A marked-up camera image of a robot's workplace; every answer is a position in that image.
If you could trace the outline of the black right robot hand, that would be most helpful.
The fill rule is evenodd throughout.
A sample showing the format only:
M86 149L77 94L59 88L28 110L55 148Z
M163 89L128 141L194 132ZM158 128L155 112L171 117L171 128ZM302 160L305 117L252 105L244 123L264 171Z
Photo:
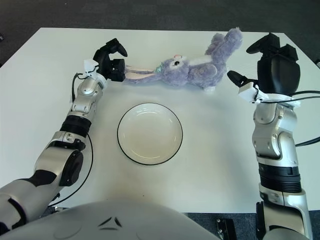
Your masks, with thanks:
M246 52L262 53L257 62L257 79L249 79L230 70L227 76L237 87L252 82L265 94L289 96L297 91L301 69L297 64L299 58L296 48L289 44L280 46L280 38L269 33L250 45Z

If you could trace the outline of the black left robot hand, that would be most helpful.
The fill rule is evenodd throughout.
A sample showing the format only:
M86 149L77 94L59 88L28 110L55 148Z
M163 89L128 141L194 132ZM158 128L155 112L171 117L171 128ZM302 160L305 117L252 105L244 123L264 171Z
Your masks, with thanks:
M109 55L114 53L120 53L123 57L128 56L127 51L116 38L108 41L95 52L93 60L98 63L96 72L106 80L123 82L125 79L125 60L123 58L110 59Z

